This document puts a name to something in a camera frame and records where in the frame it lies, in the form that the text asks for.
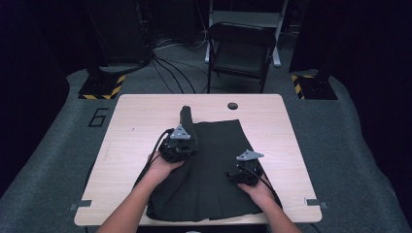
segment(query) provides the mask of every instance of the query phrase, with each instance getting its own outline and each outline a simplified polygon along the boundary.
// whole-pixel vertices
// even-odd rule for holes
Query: chair backrest
[[[209,28],[209,40],[230,41],[275,48],[276,37],[264,27],[217,22]]]

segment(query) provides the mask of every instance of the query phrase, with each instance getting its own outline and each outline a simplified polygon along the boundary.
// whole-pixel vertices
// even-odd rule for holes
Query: black pants
[[[266,225],[139,226],[137,233],[266,233]]]

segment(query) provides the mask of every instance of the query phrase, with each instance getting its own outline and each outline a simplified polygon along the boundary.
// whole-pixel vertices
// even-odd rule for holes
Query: gray floor
[[[337,101],[299,100],[288,73],[295,36],[286,38],[280,51],[282,67],[270,68],[266,93],[281,94],[299,142],[318,199],[327,202],[323,219],[316,223],[322,232],[412,232],[397,203],[387,178],[376,167],[361,135],[357,111],[345,87],[336,79],[330,83]],[[173,46],[156,50],[158,57],[185,62],[175,64],[200,93],[207,83],[205,45],[200,49]],[[175,81],[159,66],[164,81],[180,93]],[[191,89],[173,70],[185,93]],[[302,72],[313,75],[314,71]],[[42,143],[0,200],[0,232],[85,232],[74,224],[75,212],[67,211],[81,200],[87,171],[103,141],[114,100],[80,100],[78,91],[86,71],[70,75],[67,102]],[[215,93],[222,89],[257,92],[258,85],[230,86],[222,76],[215,79]],[[120,89],[125,93],[170,93],[153,64],[126,76]],[[102,127],[87,127],[97,108],[108,108]],[[309,224],[298,224],[304,232],[316,232]]]

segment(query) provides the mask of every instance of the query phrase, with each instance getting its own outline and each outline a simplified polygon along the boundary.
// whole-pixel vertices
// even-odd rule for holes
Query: yellow and black hazard tape
[[[292,81],[293,81],[293,84],[294,84],[294,90],[296,91],[297,97],[299,99],[305,99],[305,96],[303,95],[303,91],[302,91],[302,88],[300,87],[300,84],[299,84],[299,81],[298,81],[297,77],[303,77],[303,78],[311,79],[311,78],[313,78],[313,76],[295,76],[295,75],[292,76]]]
[[[93,95],[93,94],[80,94],[79,99],[114,99],[118,95],[121,85],[123,84],[125,76],[121,76],[116,83],[115,88],[113,89],[112,93],[109,95]]]

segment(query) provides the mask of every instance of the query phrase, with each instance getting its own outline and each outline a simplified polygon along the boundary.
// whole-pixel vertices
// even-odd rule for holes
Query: wooden tabletop
[[[237,110],[227,107],[236,103]],[[239,119],[259,161],[293,222],[317,222],[319,207],[284,101],[277,94],[125,94],[113,113],[82,200],[75,223],[101,225],[130,192],[160,134],[175,128],[180,110],[191,108],[193,123]],[[148,218],[141,225],[267,223],[263,214],[198,222],[167,222]]]

